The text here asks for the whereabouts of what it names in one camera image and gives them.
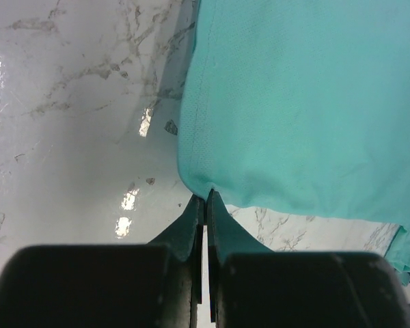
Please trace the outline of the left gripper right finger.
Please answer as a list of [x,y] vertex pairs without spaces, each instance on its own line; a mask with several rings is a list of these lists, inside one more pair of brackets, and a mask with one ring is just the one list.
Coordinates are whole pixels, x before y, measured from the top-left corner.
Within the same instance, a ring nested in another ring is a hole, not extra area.
[[410,327],[396,273],[362,251],[273,251],[211,191],[210,318],[218,327]]

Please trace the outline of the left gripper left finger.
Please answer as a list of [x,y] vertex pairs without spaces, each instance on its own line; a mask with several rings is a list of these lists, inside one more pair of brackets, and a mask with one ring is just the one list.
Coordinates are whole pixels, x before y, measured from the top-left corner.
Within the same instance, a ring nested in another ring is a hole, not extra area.
[[0,327],[195,327],[204,201],[141,245],[36,245],[0,276]]

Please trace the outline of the teal t shirt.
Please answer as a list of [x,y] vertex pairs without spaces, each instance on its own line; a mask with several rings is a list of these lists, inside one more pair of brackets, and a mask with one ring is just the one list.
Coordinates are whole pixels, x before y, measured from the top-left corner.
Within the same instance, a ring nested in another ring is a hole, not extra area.
[[238,207],[396,224],[410,273],[410,1],[201,1],[178,172]]

